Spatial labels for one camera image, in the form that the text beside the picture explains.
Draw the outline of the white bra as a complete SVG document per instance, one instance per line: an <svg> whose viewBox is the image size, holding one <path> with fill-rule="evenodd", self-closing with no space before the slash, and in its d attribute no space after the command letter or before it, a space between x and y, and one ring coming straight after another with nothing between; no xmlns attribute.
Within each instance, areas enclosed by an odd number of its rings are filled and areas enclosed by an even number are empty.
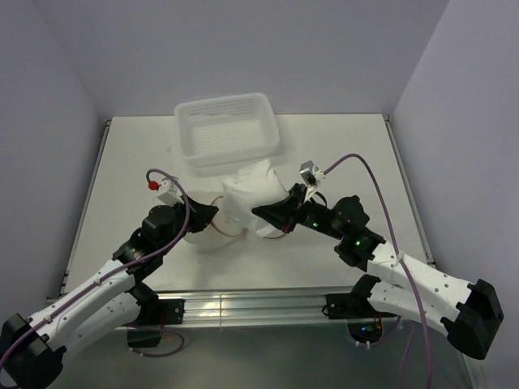
<svg viewBox="0 0 519 389"><path fill-rule="evenodd" d="M270 159L240 168L222 181L222 211L239 228L262 238L278 238L283 232L252 213L252 209L288 197Z"/></svg>

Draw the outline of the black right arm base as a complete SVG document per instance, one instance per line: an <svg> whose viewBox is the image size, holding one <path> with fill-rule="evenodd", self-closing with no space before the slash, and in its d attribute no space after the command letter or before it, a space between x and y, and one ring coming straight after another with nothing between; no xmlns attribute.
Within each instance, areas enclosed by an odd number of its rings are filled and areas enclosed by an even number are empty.
<svg viewBox="0 0 519 389"><path fill-rule="evenodd" d="M352 293L330 293L325 296L321 313L328 320L346 320L351 338L361 344L375 343L383 335L382 314Z"/></svg>

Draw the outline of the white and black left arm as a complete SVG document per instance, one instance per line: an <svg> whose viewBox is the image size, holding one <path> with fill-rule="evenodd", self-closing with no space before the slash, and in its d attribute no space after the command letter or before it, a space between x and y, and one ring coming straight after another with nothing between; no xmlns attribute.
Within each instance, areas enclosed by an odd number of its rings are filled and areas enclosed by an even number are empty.
<svg viewBox="0 0 519 389"><path fill-rule="evenodd" d="M187 233L204 231L218 213L193 199L153 207L101 269L44 309L2 325L1 369L17 388L47 388L66 359L113 329L179 323L144 279Z"/></svg>

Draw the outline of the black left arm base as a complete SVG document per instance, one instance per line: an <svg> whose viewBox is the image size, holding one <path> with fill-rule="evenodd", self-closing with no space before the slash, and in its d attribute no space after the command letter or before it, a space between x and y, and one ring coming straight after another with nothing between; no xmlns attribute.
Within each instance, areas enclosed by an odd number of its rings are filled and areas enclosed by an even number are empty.
<svg viewBox="0 0 519 389"><path fill-rule="evenodd" d="M127 330L127 345L133 349L155 348L162 334L160 329L181 324L184 315L183 299L158 299L145 304L137 319L130 322Z"/></svg>

